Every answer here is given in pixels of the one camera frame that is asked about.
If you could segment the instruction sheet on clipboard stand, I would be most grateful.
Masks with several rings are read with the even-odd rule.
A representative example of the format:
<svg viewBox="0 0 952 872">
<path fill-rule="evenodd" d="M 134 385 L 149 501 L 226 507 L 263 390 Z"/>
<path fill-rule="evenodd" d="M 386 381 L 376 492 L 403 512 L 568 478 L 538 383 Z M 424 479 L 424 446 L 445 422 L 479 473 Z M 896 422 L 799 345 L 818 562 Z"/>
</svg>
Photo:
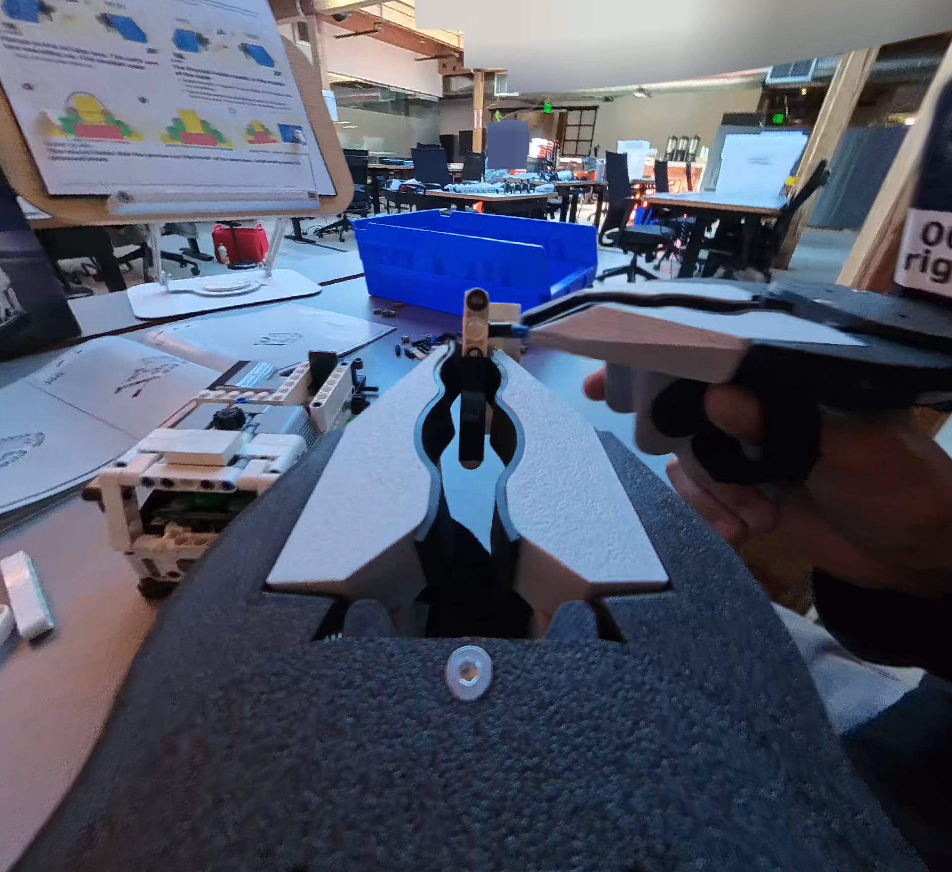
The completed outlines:
<svg viewBox="0 0 952 872">
<path fill-rule="evenodd" d="M 45 226 L 145 224 L 136 318 L 310 297 L 274 261 L 352 186 L 319 75 L 267 0 L 2 0 L 2 167 Z M 173 280 L 165 223 L 275 222 L 263 262 Z"/>
</svg>

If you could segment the black box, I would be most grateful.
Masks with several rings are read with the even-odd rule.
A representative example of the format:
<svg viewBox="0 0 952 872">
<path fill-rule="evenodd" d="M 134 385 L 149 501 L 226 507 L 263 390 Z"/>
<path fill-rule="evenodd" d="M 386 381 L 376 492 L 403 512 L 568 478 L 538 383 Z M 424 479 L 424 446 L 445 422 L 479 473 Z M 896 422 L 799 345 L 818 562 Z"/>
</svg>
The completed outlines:
<svg viewBox="0 0 952 872">
<path fill-rule="evenodd" d="M 78 338 L 62 284 L 1 178 L 1 359 L 6 361 Z"/>
</svg>

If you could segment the wooden post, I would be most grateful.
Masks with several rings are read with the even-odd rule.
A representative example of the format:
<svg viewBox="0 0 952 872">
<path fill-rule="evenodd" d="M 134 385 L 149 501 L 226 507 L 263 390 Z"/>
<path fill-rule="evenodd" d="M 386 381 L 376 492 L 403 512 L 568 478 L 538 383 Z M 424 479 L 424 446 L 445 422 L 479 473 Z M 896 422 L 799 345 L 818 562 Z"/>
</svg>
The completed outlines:
<svg viewBox="0 0 952 872">
<path fill-rule="evenodd" d="M 796 171 L 795 196 L 800 197 L 820 163 L 831 169 L 839 146 L 852 125 L 874 124 L 880 96 L 876 86 L 868 90 L 870 76 L 883 47 L 875 45 L 845 53 L 839 58 L 832 80 Z"/>
<path fill-rule="evenodd" d="M 920 178 L 925 145 L 938 100 L 950 77 L 949 46 L 839 272 L 839 285 L 875 292 L 885 292 L 891 286 L 906 213 Z"/>
</svg>

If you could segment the tan and black lego assembly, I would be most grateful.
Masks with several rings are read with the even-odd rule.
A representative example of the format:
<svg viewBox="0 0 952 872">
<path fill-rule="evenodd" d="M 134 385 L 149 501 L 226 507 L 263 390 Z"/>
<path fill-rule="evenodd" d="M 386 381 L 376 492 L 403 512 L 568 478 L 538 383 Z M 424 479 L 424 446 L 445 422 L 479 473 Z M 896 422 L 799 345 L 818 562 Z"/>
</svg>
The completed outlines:
<svg viewBox="0 0 952 872">
<path fill-rule="evenodd" d="M 486 290 L 470 289 L 464 298 L 461 362 L 457 370 L 460 387 L 459 462 L 477 469 L 484 458 L 484 439 L 492 426 L 495 394 L 502 379 L 495 357 L 505 353 L 519 362 L 526 346 L 523 340 L 490 339 L 491 321 L 521 324 L 519 304 L 492 303 Z"/>
</svg>

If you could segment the pile of loose lego pieces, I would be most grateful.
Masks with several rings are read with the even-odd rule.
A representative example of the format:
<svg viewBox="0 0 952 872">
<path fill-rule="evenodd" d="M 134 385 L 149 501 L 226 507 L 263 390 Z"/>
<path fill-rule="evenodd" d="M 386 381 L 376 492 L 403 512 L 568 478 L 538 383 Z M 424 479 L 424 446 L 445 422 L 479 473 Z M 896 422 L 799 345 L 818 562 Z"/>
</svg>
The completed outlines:
<svg viewBox="0 0 952 872">
<path fill-rule="evenodd" d="M 392 338 L 388 345 L 397 359 L 420 362 L 462 335 L 461 318 L 442 311 L 375 299 L 370 308 L 374 321 L 392 329 L 387 340 Z"/>
</svg>

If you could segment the person's right forearm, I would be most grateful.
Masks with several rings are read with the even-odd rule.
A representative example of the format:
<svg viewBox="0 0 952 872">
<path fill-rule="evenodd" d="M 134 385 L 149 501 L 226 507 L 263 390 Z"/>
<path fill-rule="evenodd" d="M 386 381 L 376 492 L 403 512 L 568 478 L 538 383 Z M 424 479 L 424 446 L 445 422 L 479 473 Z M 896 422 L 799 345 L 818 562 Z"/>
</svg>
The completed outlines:
<svg viewBox="0 0 952 872">
<path fill-rule="evenodd" d="M 813 575 L 815 621 L 773 604 L 863 783 L 929 870 L 951 869 L 951 597 Z"/>
</svg>

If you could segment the white display board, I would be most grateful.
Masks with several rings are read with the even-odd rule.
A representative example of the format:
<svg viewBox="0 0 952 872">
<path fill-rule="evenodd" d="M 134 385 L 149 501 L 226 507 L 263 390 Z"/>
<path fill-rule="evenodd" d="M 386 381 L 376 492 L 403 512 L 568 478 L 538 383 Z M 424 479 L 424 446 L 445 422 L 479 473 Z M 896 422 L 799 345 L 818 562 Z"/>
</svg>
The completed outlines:
<svg viewBox="0 0 952 872">
<path fill-rule="evenodd" d="M 803 130 L 727 134 L 714 192 L 730 198 L 779 198 L 807 142 Z"/>
</svg>

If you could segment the black office chair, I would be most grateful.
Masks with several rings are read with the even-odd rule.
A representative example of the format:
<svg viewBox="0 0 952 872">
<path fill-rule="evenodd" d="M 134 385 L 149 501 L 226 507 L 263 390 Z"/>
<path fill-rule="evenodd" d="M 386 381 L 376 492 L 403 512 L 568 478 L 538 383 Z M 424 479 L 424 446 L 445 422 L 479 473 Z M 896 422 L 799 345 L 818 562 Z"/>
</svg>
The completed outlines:
<svg viewBox="0 0 952 872">
<path fill-rule="evenodd" d="M 656 259 L 675 257 L 684 243 L 689 229 L 687 224 L 684 219 L 661 219 L 660 223 L 630 223 L 638 202 L 632 194 L 627 157 L 624 153 L 605 154 L 605 181 L 609 204 L 599 235 L 599 245 L 608 249 L 619 249 L 630 254 L 631 258 L 623 266 L 601 271 L 596 281 L 601 283 L 619 275 L 624 275 L 628 283 L 634 283 L 638 276 L 648 281 L 659 279 L 655 270 L 640 266 L 639 259 L 645 258 L 651 263 Z"/>
</svg>

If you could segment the person's right hand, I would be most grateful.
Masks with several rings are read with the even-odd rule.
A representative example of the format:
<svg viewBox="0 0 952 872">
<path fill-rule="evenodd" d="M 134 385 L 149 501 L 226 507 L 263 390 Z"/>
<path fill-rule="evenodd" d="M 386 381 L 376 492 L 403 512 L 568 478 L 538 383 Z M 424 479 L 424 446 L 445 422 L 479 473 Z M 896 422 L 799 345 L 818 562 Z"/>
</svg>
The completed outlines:
<svg viewBox="0 0 952 872">
<path fill-rule="evenodd" d="M 938 596 L 951 585 L 951 460 L 892 419 L 824 420 L 809 478 L 717 483 L 692 458 L 665 467 L 676 493 L 733 549 L 866 588 Z"/>
</svg>

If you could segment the blue plastic bin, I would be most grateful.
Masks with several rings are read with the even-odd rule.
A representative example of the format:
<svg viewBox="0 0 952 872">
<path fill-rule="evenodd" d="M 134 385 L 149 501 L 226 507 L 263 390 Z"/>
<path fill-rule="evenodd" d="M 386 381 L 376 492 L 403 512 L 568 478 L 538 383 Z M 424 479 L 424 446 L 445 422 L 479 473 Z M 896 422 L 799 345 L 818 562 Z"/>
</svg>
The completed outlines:
<svg viewBox="0 0 952 872">
<path fill-rule="evenodd" d="M 368 294 L 457 316 L 475 287 L 528 311 L 589 287 L 598 267 L 589 224 L 430 209 L 354 228 Z"/>
</svg>

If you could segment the long table with parts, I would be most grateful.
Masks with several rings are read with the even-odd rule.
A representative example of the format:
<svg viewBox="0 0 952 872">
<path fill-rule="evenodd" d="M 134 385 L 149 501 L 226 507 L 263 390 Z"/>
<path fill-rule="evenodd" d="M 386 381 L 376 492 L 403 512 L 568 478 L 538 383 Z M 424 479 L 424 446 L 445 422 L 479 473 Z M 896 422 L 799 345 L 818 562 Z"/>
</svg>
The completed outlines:
<svg viewBox="0 0 952 872">
<path fill-rule="evenodd" d="M 562 200 L 552 187 L 519 181 L 426 185 L 416 195 L 415 206 L 418 210 L 472 211 L 533 220 L 553 220 L 562 212 Z"/>
</svg>

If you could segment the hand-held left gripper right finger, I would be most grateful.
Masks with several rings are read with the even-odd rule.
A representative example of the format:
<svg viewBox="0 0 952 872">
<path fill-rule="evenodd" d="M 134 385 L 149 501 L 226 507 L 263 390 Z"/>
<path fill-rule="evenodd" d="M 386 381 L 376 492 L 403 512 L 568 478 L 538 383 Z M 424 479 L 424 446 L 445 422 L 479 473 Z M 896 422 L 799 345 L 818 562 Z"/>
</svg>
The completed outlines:
<svg viewBox="0 0 952 872">
<path fill-rule="evenodd" d="M 504 468 L 493 554 L 541 636 L 563 604 L 656 594 L 669 576 L 595 428 L 502 351 L 486 433 Z"/>
</svg>

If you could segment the red container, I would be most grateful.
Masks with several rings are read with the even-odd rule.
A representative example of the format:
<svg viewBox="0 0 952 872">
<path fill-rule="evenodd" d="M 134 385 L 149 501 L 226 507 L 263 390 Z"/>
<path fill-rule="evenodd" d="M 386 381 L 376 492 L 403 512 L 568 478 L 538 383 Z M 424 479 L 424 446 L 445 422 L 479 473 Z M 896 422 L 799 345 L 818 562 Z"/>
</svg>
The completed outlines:
<svg viewBox="0 0 952 872">
<path fill-rule="evenodd" d="M 254 268 L 267 259 L 270 249 L 262 223 L 214 223 L 211 239 L 216 261 L 228 269 Z"/>
</svg>

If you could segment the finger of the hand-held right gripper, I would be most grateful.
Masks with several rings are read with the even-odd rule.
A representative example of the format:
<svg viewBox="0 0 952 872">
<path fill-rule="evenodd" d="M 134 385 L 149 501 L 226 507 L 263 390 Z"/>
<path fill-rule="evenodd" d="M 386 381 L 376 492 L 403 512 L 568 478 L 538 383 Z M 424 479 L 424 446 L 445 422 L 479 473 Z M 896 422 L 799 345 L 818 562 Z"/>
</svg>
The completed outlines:
<svg viewBox="0 0 952 872">
<path fill-rule="evenodd" d="M 710 280 L 592 286 L 525 311 L 521 316 L 521 324 L 535 328 L 601 304 L 642 308 L 680 307 L 704 313 L 734 314 L 762 308 L 766 301 L 774 298 L 774 290 L 775 287 L 769 283 Z"/>
<path fill-rule="evenodd" d="M 676 378 L 726 382 L 755 344 L 831 346 L 835 355 L 866 344 L 839 329 L 771 310 L 705 312 L 687 307 L 597 304 L 530 330 L 530 342 Z"/>
</svg>

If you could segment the printed instruction sheet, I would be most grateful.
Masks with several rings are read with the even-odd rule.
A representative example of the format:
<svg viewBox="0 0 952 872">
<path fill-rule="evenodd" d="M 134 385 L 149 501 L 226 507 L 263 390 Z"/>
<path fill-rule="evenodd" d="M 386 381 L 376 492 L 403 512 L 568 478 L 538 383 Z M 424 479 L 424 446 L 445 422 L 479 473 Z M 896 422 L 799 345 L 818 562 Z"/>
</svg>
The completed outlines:
<svg viewBox="0 0 952 872">
<path fill-rule="evenodd" d="M 334 195 L 267 0 L 2 0 L 1 25 L 50 194 Z"/>
</svg>

